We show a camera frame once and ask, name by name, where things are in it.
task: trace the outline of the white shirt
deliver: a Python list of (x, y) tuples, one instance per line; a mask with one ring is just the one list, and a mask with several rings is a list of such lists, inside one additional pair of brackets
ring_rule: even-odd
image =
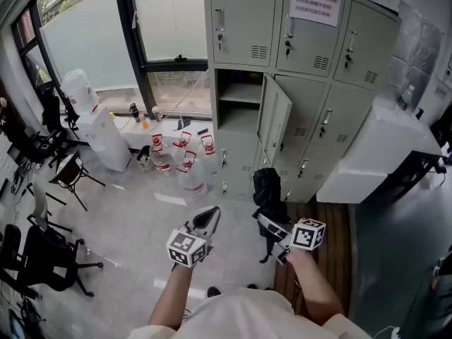
[(370, 339), (342, 315), (323, 327), (294, 315), (290, 303), (271, 290), (238, 289), (205, 300), (178, 331), (145, 326), (129, 339)]

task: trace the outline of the hand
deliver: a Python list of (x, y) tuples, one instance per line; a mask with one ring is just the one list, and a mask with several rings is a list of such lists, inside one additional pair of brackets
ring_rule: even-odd
[(298, 249), (297, 247), (291, 247), (290, 253), (286, 257), (292, 266), (303, 266), (310, 261), (313, 261), (312, 255), (307, 250)]

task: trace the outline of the tile floor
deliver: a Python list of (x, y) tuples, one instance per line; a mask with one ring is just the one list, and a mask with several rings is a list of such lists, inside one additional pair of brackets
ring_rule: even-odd
[[(219, 206), (221, 219), (213, 238), (215, 248), (196, 267), (191, 287), (203, 295), (211, 285), (226, 292), (249, 283), (260, 287), (273, 284), (274, 259), (259, 263), (266, 252), (266, 241), (251, 217), (254, 204), (226, 200), (213, 191), (205, 197), (189, 196), (174, 177), (140, 171), (134, 157), (124, 173), (109, 171), (89, 147), (78, 149), (90, 174), (106, 184), (103, 187), (88, 178), (77, 183), (76, 191), (88, 212), (69, 191), (48, 183), (54, 169), (45, 165), (36, 174), (49, 193), (67, 202), (62, 206), (48, 199), (51, 220), (73, 228), (70, 240), (85, 239), (78, 262), (102, 261), (105, 267), (81, 271), (82, 281), (95, 293), (94, 298), (84, 296), (77, 285), (65, 292), (36, 286), (43, 296), (37, 309), (47, 319), (42, 328), (49, 338), (126, 338), (133, 328), (145, 325), (172, 267), (165, 251), (167, 238), (190, 218), (192, 210), (204, 206)], [(20, 195), (12, 196), (9, 186), (6, 190), (0, 200), (5, 206), (1, 231), (14, 221), (13, 204)], [(159, 201), (155, 193), (184, 198), (187, 206)], [(30, 194), (16, 205), (20, 212), (16, 224), (23, 236), (20, 252), (29, 227), (26, 217), (33, 207)], [(7, 285), (3, 286), (5, 290), (9, 291)], [(190, 297), (187, 307), (193, 309), (200, 302), (198, 297)]]

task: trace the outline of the window sill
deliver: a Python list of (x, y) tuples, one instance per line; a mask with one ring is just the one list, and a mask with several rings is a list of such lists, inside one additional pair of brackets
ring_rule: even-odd
[[(72, 131), (69, 130), (69, 126), (67, 122), (64, 121), (65, 116), (61, 116), (61, 125), (68, 129), (68, 139), (73, 141), (85, 142), (83, 137), (78, 134), (79, 138), (77, 138)], [(213, 136), (213, 123), (212, 121), (196, 121), (191, 120), (189, 126), (180, 129), (179, 131), (175, 131), (177, 129), (177, 121), (178, 119), (166, 118), (160, 122), (146, 119), (148, 123), (148, 128), (144, 129), (141, 126), (141, 123), (137, 123), (134, 118), (131, 117), (118, 117), (116, 116), (113, 119), (114, 125), (118, 128), (121, 136), (126, 140), (127, 145), (130, 148), (141, 149), (144, 145), (152, 144), (152, 135), (161, 133), (163, 135), (163, 140), (166, 144), (171, 144), (176, 142), (177, 139), (181, 136), (181, 132), (189, 132), (194, 139), (200, 140), (200, 136), (198, 136), (197, 132), (208, 129), (206, 135), (211, 134)]]

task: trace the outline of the locker shelf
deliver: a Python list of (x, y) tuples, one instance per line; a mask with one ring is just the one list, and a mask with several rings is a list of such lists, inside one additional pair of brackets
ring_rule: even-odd
[(240, 133), (256, 133), (259, 118), (259, 106), (240, 107), (228, 104), (220, 111), (218, 129)]
[(262, 85), (248, 83), (230, 83), (220, 94), (220, 100), (230, 102), (261, 103)]

